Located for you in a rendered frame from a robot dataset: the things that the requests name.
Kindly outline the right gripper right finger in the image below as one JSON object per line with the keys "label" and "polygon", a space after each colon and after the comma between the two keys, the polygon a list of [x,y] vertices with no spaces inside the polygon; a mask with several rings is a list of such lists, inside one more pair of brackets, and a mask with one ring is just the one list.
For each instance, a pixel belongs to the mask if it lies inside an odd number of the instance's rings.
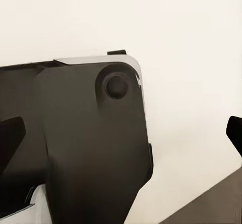
{"label": "right gripper right finger", "polygon": [[242,118],[230,116],[226,134],[242,157]]}

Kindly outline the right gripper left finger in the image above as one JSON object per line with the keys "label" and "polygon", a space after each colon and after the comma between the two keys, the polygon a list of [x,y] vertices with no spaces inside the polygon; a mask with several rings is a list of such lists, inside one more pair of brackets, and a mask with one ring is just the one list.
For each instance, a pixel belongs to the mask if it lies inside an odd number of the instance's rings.
{"label": "right gripper left finger", "polygon": [[0,177],[26,135],[21,116],[0,122]]}

